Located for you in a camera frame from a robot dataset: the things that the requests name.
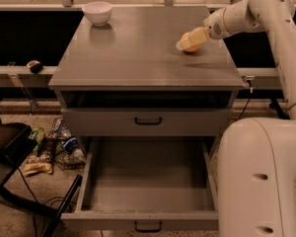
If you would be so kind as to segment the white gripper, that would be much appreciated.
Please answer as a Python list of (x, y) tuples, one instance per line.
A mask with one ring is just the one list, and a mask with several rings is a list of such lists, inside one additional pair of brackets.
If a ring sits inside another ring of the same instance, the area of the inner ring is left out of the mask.
[(222, 40), (238, 33), (249, 33), (253, 29), (254, 18), (250, 14), (247, 3), (236, 3), (216, 10), (204, 21), (204, 27), (190, 31), (187, 37), (181, 38), (176, 48), (184, 51), (193, 45), (207, 42), (209, 36)]

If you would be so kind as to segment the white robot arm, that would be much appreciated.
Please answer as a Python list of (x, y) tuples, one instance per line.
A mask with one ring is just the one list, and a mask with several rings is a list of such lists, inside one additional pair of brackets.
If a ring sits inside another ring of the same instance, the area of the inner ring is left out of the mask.
[(179, 50), (238, 33), (265, 32), (287, 119), (243, 118), (218, 150), (219, 237), (296, 237), (296, 25), (291, 0), (242, 0), (208, 16)]

